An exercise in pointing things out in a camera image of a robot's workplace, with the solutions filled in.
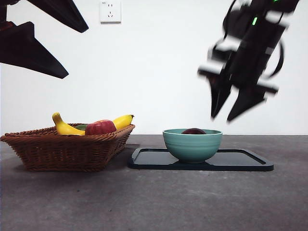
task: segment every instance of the wicker basket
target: wicker basket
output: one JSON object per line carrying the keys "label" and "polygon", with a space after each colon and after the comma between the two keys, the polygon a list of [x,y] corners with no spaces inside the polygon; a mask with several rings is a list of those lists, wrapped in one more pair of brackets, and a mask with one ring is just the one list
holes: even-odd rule
{"label": "wicker basket", "polygon": [[101,171],[125,148],[135,125],[103,135],[57,135],[55,127],[6,133],[8,143],[31,171]]}

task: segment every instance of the teal bowl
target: teal bowl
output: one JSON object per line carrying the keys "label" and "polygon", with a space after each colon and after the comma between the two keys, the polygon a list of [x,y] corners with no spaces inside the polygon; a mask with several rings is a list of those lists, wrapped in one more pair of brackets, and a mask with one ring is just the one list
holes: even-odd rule
{"label": "teal bowl", "polygon": [[163,131],[168,151],[185,163],[201,163],[211,158],[218,150],[222,132],[202,129],[206,134],[181,134],[185,128]]}

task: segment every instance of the serving tray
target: serving tray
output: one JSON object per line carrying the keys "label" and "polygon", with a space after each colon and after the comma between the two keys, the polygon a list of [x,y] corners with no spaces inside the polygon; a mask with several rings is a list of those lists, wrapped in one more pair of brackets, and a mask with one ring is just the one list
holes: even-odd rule
{"label": "serving tray", "polygon": [[128,167],[135,169],[208,170],[208,171],[272,171],[274,164],[244,149],[218,149],[203,163],[180,162],[167,149],[138,148],[128,160]]}

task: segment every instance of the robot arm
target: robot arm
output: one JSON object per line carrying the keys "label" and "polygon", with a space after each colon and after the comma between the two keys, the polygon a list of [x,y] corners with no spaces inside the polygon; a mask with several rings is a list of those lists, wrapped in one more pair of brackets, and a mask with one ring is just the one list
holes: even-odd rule
{"label": "robot arm", "polygon": [[[224,63],[219,75],[202,68],[198,74],[206,76],[210,82],[212,94],[211,116],[215,118],[228,98],[231,86],[239,89],[238,98],[229,113],[228,121],[264,101],[266,92],[276,93],[278,90],[257,84],[267,62],[281,39],[285,30],[279,23],[266,19],[268,11],[291,13],[299,0],[252,0],[250,5],[244,4],[239,10],[231,11],[233,1],[223,27],[227,34],[241,39],[237,51],[220,50],[214,46],[211,59]],[[274,74],[278,73],[283,64],[283,46],[281,58]]]}
{"label": "robot arm", "polygon": [[[19,26],[6,20],[7,5],[19,0],[0,1],[0,63],[25,67],[47,75],[68,75],[59,61],[34,36],[34,24]],[[82,33],[88,26],[72,0],[28,0],[59,22]]]}

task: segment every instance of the electrical socket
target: electrical socket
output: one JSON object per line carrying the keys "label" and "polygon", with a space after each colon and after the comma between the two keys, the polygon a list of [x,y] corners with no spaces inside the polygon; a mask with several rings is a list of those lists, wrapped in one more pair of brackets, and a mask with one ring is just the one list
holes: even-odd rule
{"label": "electrical socket", "polygon": [[121,2],[117,0],[102,1],[100,3],[101,24],[121,23]]}

